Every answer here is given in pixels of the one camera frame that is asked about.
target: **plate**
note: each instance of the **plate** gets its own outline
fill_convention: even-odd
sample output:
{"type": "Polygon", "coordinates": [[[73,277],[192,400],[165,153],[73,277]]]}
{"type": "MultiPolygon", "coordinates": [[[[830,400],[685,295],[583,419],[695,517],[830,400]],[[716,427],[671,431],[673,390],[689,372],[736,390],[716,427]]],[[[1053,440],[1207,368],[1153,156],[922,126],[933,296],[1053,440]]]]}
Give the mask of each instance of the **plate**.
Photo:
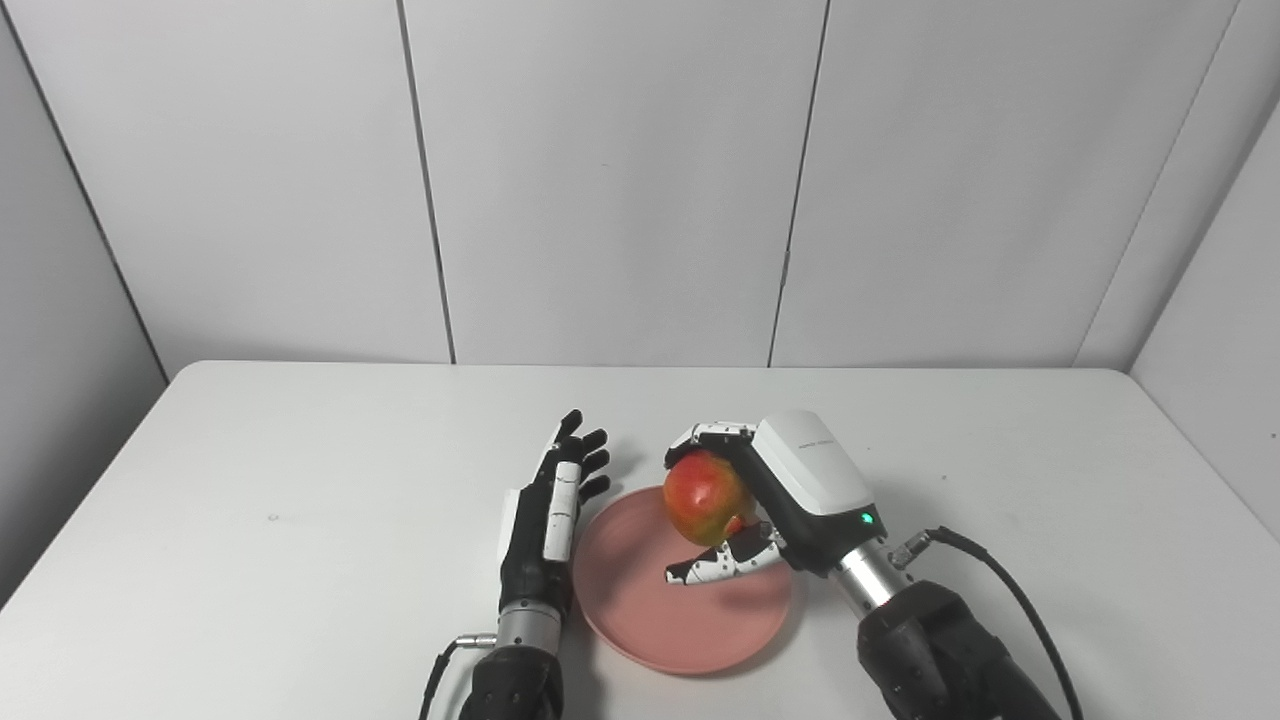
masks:
{"type": "Polygon", "coordinates": [[[705,548],[671,527],[662,488],[622,496],[579,541],[573,589],[591,629],[623,656],[673,675],[727,670],[764,648],[791,605],[791,569],[669,585],[667,565],[705,548]]]}

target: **robotic hand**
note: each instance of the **robotic hand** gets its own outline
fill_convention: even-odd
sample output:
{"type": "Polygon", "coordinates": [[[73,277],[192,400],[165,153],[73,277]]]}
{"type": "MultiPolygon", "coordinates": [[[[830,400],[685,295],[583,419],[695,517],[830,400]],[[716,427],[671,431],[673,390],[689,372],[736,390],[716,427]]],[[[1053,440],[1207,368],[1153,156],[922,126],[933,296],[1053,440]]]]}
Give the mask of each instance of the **robotic hand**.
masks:
{"type": "MultiPolygon", "coordinates": [[[[960,596],[927,580],[911,582],[900,571],[931,539],[957,547],[964,541],[978,551],[980,546],[940,528],[916,536],[891,560],[870,488],[817,415],[787,411],[769,415],[759,425],[698,424],[676,439],[663,464],[669,469],[696,448],[730,461],[767,521],[668,566],[668,583],[714,582],[786,560],[796,570],[829,578],[846,597],[860,618],[859,661],[899,720],[997,715],[1005,720],[1057,720],[1005,646],[974,619],[960,596]]],[[[988,565],[997,568],[993,560],[988,565]]],[[[1025,598],[1021,591],[1015,594],[1019,602],[1025,598]]],[[[1039,633],[1039,619],[1033,610],[1028,614],[1039,633]]],[[[1047,633],[1041,639],[1046,641],[1047,633]]],[[[1074,692],[1051,641],[1046,648],[1076,715],[1074,692]]]]}
{"type": "Polygon", "coordinates": [[[607,475],[591,477],[609,461],[603,450],[608,436],[598,429],[577,437],[573,433],[581,424],[580,411],[566,415],[534,479],[507,496],[498,634],[476,643],[494,650],[472,669],[461,720],[561,716],[564,693],[556,653],[573,597],[568,565],[573,525],[579,507],[609,488],[607,475]]]}

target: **black cable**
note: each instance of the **black cable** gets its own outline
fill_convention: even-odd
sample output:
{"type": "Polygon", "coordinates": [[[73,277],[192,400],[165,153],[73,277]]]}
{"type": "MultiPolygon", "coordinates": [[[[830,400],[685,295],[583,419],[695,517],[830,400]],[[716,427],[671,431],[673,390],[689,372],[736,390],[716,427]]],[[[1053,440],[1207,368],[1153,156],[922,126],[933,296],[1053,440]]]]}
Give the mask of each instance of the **black cable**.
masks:
{"type": "Polygon", "coordinates": [[[431,667],[431,676],[426,679],[426,691],[422,692],[422,710],[419,711],[417,720],[426,720],[426,714],[431,710],[431,698],[435,697],[435,689],[440,687],[440,678],[444,676],[444,669],[448,667],[449,656],[453,655],[454,650],[458,650],[458,641],[452,641],[449,647],[435,657],[435,667],[431,667]]]}
{"type": "Polygon", "coordinates": [[[1032,606],[1030,598],[1027,597],[1023,588],[1018,587],[1018,583],[1014,580],[1014,577],[1009,574],[1009,570],[1005,570],[1000,562],[996,562],[996,559],[987,552],[986,547],[982,547],[946,525],[934,528],[928,533],[931,538],[941,542],[942,544],[950,544],[951,547],[983,561],[997,577],[1000,577],[1001,580],[1005,582],[1006,585],[1009,585],[1009,592],[1014,593],[1014,597],[1018,598],[1018,605],[1023,606],[1023,612],[1025,612],[1027,619],[1032,621],[1032,628],[1036,628],[1036,634],[1044,646],[1044,652],[1048,655],[1050,662],[1053,664],[1053,671],[1057,673],[1057,682],[1062,684],[1062,694],[1066,696],[1066,705],[1071,708],[1071,720],[1084,720],[1084,714],[1080,710],[1080,701],[1075,697],[1075,685],[1071,684],[1071,676],[1066,673],[1066,665],[1062,662],[1062,656],[1057,653],[1057,646],[1055,646],[1053,639],[1048,637],[1048,629],[1039,619],[1039,612],[1036,612],[1036,607],[1032,606]]]}

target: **wall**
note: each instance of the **wall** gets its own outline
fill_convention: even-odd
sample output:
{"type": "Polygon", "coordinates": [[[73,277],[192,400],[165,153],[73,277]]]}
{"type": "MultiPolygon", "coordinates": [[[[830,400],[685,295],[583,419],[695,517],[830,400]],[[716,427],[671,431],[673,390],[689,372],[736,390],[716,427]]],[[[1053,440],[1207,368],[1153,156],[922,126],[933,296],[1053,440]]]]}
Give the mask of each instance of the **wall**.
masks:
{"type": "Polygon", "coordinates": [[[163,389],[0,18],[0,603],[163,389]]]}
{"type": "Polygon", "coordinates": [[[1126,369],[1271,0],[5,0],[200,357],[1126,369]]]}
{"type": "Polygon", "coordinates": [[[170,374],[447,361],[390,0],[5,0],[170,374]]]}
{"type": "Polygon", "coordinates": [[[1277,188],[1272,114],[1133,375],[1280,538],[1277,188]]]}

